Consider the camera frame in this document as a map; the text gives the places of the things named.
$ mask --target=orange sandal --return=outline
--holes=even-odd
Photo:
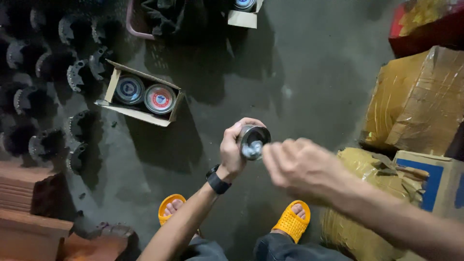
[[[168,216],[163,216],[163,215],[164,215],[164,210],[166,209],[167,205],[169,203],[172,203],[172,201],[174,201],[175,199],[180,199],[184,203],[186,201],[185,198],[180,194],[170,195],[169,197],[165,198],[163,202],[161,203],[160,208],[158,209],[158,219],[160,220],[161,225],[164,225],[164,223],[166,223],[166,221],[168,221],[168,219],[172,216],[172,215],[168,215]]]
[[[291,210],[291,207],[295,204],[300,204],[303,207],[306,215],[305,219],[298,217],[293,212],[293,210]],[[290,203],[290,205],[288,205],[288,207],[282,213],[282,216],[280,217],[279,221],[272,229],[282,230],[283,232],[290,235],[291,238],[293,238],[295,244],[297,244],[301,238],[301,235],[303,235],[303,232],[305,232],[306,228],[308,227],[310,219],[311,212],[309,210],[308,205],[301,200],[295,200],[294,202]]]

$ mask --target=black wristwatch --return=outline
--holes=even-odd
[[[230,186],[232,186],[232,183],[224,182],[218,177],[216,171],[218,171],[219,165],[220,164],[217,164],[214,168],[208,171],[208,173],[206,173],[206,181],[208,181],[209,185],[211,188],[213,188],[216,194],[221,195],[224,194],[230,188]]]

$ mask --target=round metal tin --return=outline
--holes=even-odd
[[[166,114],[174,108],[176,94],[170,87],[163,84],[150,86],[145,92],[145,106],[153,113]]]
[[[255,3],[256,0],[235,0],[233,5],[237,11],[249,12]]]
[[[124,104],[137,104],[143,101],[145,85],[137,76],[121,76],[116,85],[115,96]]]

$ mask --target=metal canister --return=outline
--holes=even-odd
[[[163,84],[150,86],[145,92],[145,106],[153,113],[166,114],[173,110],[177,96],[171,87]]]
[[[263,146],[271,142],[271,133],[262,126],[247,124],[242,127],[237,138],[240,154],[247,160],[257,160],[263,156]]]
[[[124,104],[138,104],[143,101],[145,85],[137,76],[121,76],[116,85],[115,97]]]
[[[250,12],[255,5],[256,0],[235,0],[234,9],[242,12]]]

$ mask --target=right hand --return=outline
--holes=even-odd
[[[263,162],[274,185],[293,196],[316,198],[311,204],[333,205],[356,187],[357,178],[333,153],[305,138],[266,144]]]

